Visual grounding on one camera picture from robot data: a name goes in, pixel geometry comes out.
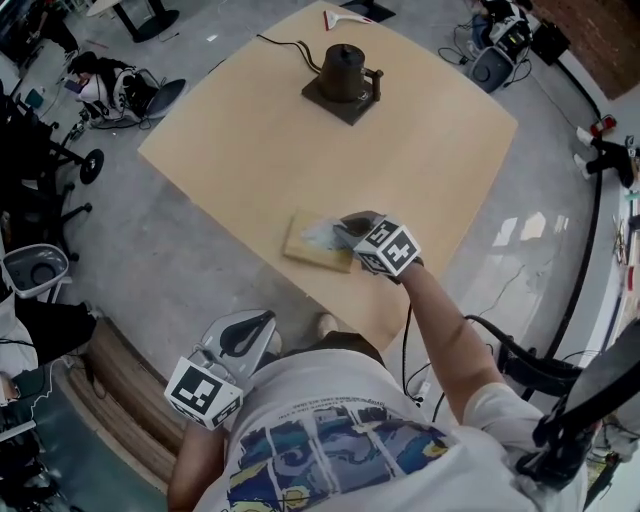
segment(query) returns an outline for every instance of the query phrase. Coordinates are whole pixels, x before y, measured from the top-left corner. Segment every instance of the brick wall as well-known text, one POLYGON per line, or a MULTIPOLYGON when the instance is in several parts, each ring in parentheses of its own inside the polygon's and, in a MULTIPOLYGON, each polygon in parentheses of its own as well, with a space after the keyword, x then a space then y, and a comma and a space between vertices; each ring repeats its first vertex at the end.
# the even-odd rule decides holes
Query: brick wall
POLYGON ((532 1, 534 16, 560 27, 610 99, 640 83, 640 0, 532 1))

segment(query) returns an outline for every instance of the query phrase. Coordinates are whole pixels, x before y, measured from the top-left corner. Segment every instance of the person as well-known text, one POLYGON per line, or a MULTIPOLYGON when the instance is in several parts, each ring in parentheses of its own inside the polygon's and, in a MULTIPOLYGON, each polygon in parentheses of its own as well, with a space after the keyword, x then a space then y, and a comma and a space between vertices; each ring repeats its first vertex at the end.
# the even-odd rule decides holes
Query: person
POLYGON ((516 473, 542 413, 505 384, 436 279, 415 262, 398 279, 460 425, 428 422, 380 354, 324 315, 324 341, 253 375, 228 437, 187 426, 171 512, 582 510, 584 466, 561 492, 516 473))
POLYGON ((475 57, 481 50, 493 46, 491 31, 499 23, 515 18, 527 24, 527 12, 533 9, 531 0, 481 0, 476 4, 476 14, 471 19, 471 40, 467 47, 475 57))
POLYGON ((578 140, 588 148, 596 148, 600 155, 592 162, 585 161, 577 153, 573 161, 585 180, 607 169, 618 171, 620 183, 626 188, 638 188, 638 171, 640 170, 640 148, 633 148, 633 137, 627 137, 627 147, 593 137, 585 129, 576 130, 578 140))
POLYGON ((115 59, 98 58, 93 52, 84 52, 71 61, 67 71, 80 79, 82 90, 78 99, 93 119, 121 117, 116 111, 114 89, 118 76, 127 68, 131 66, 115 59))
POLYGON ((79 51, 78 42, 64 24, 62 14, 56 9, 53 0, 36 0, 27 14, 27 28, 31 39, 40 36, 59 45, 65 53, 65 59, 73 58, 79 51))
POLYGON ((14 377, 88 342, 97 315, 85 304, 49 304, 3 293, 9 290, 8 279, 0 276, 0 403, 5 403, 20 396, 14 377))

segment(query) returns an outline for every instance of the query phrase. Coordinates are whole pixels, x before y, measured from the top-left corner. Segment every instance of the cast iron kettle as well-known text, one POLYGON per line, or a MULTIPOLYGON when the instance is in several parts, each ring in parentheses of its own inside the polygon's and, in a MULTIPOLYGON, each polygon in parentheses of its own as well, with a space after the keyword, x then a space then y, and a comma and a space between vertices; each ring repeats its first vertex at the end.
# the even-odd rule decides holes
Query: cast iron kettle
POLYGON ((380 78, 382 71, 371 71, 364 67, 364 52, 350 44, 336 44, 327 50, 320 71, 318 87, 329 101, 350 103, 364 97, 364 77, 371 79, 373 100, 380 101, 380 78))

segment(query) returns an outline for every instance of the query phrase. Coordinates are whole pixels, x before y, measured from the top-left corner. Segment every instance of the printed graphic on shirt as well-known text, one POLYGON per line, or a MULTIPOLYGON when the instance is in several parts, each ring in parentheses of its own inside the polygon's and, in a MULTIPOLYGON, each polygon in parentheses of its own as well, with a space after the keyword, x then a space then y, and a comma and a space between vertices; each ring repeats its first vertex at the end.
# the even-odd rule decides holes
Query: printed graphic on shirt
POLYGON ((314 400, 280 420, 240 440, 227 493, 231 512, 302 512, 424 469, 454 444, 370 400, 314 400))

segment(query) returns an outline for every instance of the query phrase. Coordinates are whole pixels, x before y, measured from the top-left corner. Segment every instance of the kettle handle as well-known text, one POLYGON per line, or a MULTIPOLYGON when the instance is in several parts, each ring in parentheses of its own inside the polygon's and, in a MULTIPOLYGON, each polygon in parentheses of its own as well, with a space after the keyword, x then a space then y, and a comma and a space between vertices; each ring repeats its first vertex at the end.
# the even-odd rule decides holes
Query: kettle handle
POLYGON ((382 93, 380 92, 380 79, 384 76, 381 70, 371 71, 370 69, 364 69, 364 75, 371 78, 371 85, 373 86, 373 101, 380 101, 382 93))

